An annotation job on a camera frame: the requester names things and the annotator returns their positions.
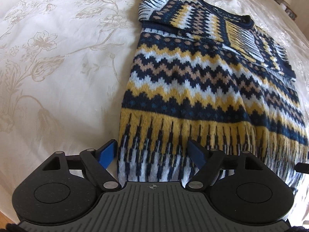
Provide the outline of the picture frame right nightstand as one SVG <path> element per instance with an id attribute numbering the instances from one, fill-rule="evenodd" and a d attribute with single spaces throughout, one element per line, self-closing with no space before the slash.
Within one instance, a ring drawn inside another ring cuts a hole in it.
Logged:
<path id="1" fill-rule="evenodd" d="M 288 16 L 289 16 L 293 21 L 296 20 L 297 15 L 296 15 L 296 13 L 295 13 L 294 11 L 292 11 L 292 10 L 289 9 L 289 8 L 287 8 L 287 9 L 285 10 L 285 12 L 288 14 Z"/>

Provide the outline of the cream floral bedspread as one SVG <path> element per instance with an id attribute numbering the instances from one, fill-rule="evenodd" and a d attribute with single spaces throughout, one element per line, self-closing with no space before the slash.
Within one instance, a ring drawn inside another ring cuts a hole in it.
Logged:
<path id="1" fill-rule="evenodd" d="M 1 20 L 1 212 L 58 150 L 77 154 L 119 141 L 121 106 L 142 25 L 141 0 L 21 0 Z M 285 48 L 308 139 L 308 41 L 273 0 L 204 0 L 249 16 Z M 290 213 L 308 220 L 308 176 Z"/>

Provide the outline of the navy yellow patterned knit sweater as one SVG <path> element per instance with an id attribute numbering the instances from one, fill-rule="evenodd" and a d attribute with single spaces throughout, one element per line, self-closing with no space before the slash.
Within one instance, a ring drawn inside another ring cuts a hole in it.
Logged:
<path id="1" fill-rule="evenodd" d="M 249 16 L 204 0 L 141 0 L 140 38 L 121 106 L 117 173 L 181 181 L 187 142 L 250 151 L 293 190 L 307 157 L 305 121 L 285 48 Z"/>

